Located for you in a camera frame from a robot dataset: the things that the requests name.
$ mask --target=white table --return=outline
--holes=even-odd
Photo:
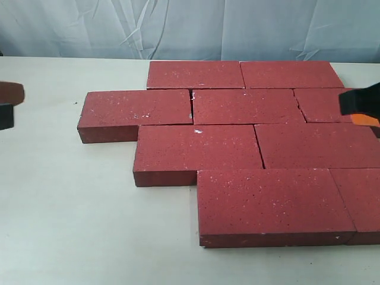
[[[345,85],[380,64],[334,64]],[[83,145],[92,90],[145,89],[148,61],[0,58],[24,84],[0,131],[0,284],[373,284],[380,246],[203,249],[195,187],[136,188],[136,143]]]

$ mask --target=red paving stone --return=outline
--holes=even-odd
[[[244,88],[244,81],[238,61],[152,61],[147,88]]]
[[[241,62],[246,88],[343,88],[326,61]]]
[[[291,89],[193,90],[194,124],[305,122]]]
[[[78,124],[83,143],[136,141],[140,125],[192,124],[188,90],[88,93]]]
[[[333,169],[357,233],[350,245],[380,244],[380,169]]]
[[[350,123],[255,125],[267,169],[379,168],[370,128]]]
[[[350,123],[351,116],[340,114],[340,93],[349,91],[348,88],[313,88],[295,89],[299,107],[306,121],[310,123]]]
[[[197,170],[260,169],[252,125],[142,126],[134,163],[136,186],[185,186]]]
[[[198,172],[200,245],[340,245],[355,227],[327,169]]]

